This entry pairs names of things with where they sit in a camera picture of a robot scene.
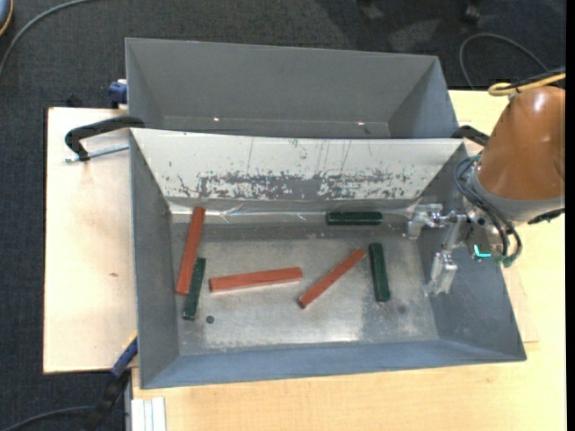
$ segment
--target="green block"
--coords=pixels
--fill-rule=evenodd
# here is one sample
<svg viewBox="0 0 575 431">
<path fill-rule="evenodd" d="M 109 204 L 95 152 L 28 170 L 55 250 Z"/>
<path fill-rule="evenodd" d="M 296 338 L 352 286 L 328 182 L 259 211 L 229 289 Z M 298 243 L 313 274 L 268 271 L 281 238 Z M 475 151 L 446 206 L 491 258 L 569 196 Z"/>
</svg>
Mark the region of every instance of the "green block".
<svg viewBox="0 0 575 431">
<path fill-rule="evenodd" d="M 186 297 L 186 304 L 183 309 L 184 320 L 196 319 L 196 311 L 198 310 L 199 291 L 201 290 L 201 283 L 204 280 L 204 271 L 206 270 L 206 259 L 198 257 L 194 264 L 194 271 L 191 274 L 190 291 Z"/>
<path fill-rule="evenodd" d="M 378 211 L 328 212 L 327 225 L 379 225 L 383 217 Z"/>
<path fill-rule="evenodd" d="M 371 276 L 374 279 L 374 292 L 377 302 L 387 302 L 391 298 L 387 271 L 385 270 L 384 246 L 381 242 L 372 242 L 367 248 L 369 251 L 369 263 L 371 264 Z"/>
</svg>

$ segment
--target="wooden table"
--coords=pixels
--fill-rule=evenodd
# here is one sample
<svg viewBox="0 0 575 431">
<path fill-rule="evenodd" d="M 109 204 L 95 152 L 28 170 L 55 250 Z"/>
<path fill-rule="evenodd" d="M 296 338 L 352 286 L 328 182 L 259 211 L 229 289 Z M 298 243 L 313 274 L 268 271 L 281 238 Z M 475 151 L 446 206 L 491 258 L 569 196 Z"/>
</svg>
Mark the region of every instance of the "wooden table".
<svg viewBox="0 0 575 431">
<path fill-rule="evenodd" d="M 485 92 L 450 95 L 460 124 L 487 134 L 507 104 Z M 128 173 L 110 166 L 101 176 L 90 163 L 61 163 L 70 155 L 63 133 L 117 113 L 49 111 L 46 373 L 110 368 L 136 327 Z M 110 137 L 114 143 L 123 138 Z M 127 168 L 125 154 L 109 161 L 122 167 L 122 158 Z M 79 189 L 80 198 L 68 198 Z M 83 219 L 84 234 L 76 226 L 71 235 L 75 216 Z M 566 429 L 564 216 L 518 232 L 524 253 L 504 276 L 526 342 L 525 362 L 162 390 L 140 390 L 135 367 L 131 395 L 165 397 L 170 431 Z M 58 252 L 63 244 L 71 248 L 69 260 Z"/>
</svg>

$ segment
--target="green light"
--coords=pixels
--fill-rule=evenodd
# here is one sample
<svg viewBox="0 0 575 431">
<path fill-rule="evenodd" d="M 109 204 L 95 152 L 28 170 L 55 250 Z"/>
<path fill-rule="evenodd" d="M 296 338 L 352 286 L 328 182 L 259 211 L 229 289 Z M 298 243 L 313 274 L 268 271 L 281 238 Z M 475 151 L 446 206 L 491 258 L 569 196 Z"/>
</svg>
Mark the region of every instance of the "green light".
<svg viewBox="0 0 575 431">
<path fill-rule="evenodd" d="M 479 250 L 479 247 L 477 246 L 477 244 L 473 245 L 473 248 L 475 249 L 475 256 L 479 257 L 480 259 L 485 259 L 487 257 L 491 257 L 491 253 L 490 252 L 481 252 Z"/>
</svg>

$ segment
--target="red wooden stick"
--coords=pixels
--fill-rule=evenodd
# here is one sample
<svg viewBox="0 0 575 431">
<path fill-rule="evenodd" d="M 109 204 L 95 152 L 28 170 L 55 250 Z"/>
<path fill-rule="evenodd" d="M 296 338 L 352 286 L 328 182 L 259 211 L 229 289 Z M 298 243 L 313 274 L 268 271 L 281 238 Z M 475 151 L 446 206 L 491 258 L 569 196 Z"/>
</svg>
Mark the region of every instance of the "red wooden stick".
<svg viewBox="0 0 575 431">
<path fill-rule="evenodd" d="M 340 279 L 340 277 L 352 269 L 354 265 L 364 257 L 366 257 L 366 252 L 363 249 L 355 249 L 339 265 L 337 265 L 332 271 L 325 275 L 325 277 L 315 283 L 305 294 L 297 299 L 299 306 L 306 308 L 308 304 L 323 294 L 329 286 Z"/>
<path fill-rule="evenodd" d="M 206 209 L 203 207 L 194 207 L 186 247 L 183 250 L 183 257 L 181 258 L 178 284 L 176 285 L 176 294 L 178 295 L 187 295 L 190 291 L 191 274 L 194 271 L 194 264 L 196 263 L 199 237 L 201 236 L 201 227 L 204 224 L 205 214 Z"/>
<path fill-rule="evenodd" d="M 212 277 L 209 280 L 209 290 L 210 292 L 219 292 L 245 287 L 268 286 L 295 281 L 303 276 L 304 274 L 300 267 L 292 267 L 255 271 L 227 277 Z"/>
</svg>

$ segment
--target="bin floor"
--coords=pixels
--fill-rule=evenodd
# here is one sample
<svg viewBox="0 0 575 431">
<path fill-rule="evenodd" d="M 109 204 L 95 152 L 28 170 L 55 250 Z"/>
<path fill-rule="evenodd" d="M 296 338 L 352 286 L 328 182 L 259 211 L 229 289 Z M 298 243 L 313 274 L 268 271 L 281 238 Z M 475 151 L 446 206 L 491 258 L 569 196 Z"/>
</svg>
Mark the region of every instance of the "bin floor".
<svg viewBox="0 0 575 431">
<path fill-rule="evenodd" d="M 188 231 L 172 224 L 174 280 Z M 297 298 L 357 247 L 381 242 L 391 299 L 374 297 L 368 255 L 302 310 Z M 198 256 L 207 259 L 195 321 L 178 321 L 180 355 L 262 350 L 322 343 L 382 343 L 438 337 L 415 241 L 403 229 L 210 228 L 205 225 Z M 300 267 L 295 283 L 211 294 L 211 277 Z M 185 297 L 175 295 L 179 315 Z"/>
</svg>

